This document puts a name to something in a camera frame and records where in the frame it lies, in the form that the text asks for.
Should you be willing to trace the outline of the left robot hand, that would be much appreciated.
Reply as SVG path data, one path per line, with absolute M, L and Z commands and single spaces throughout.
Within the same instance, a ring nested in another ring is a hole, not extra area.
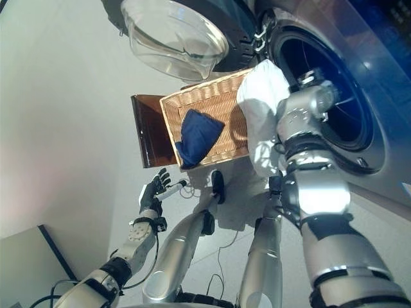
M 166 168 L 162 168 L 148 184 L 143 186 L 139 196 L 139 213 L 142 214 L 146 210 L 153 210 L 158 217 L 161 216 L 162 202 L 185 186 L 187 186 L 185 180 L 172 184 L 169 172 Z

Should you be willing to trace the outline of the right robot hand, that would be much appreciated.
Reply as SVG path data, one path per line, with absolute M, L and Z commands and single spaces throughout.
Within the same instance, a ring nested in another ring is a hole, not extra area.
M 342 91 L 331 81 L 324 80 L 317 92 L 317 109 L 319 112 L 327 112 L 336 103 L 341 101 Z

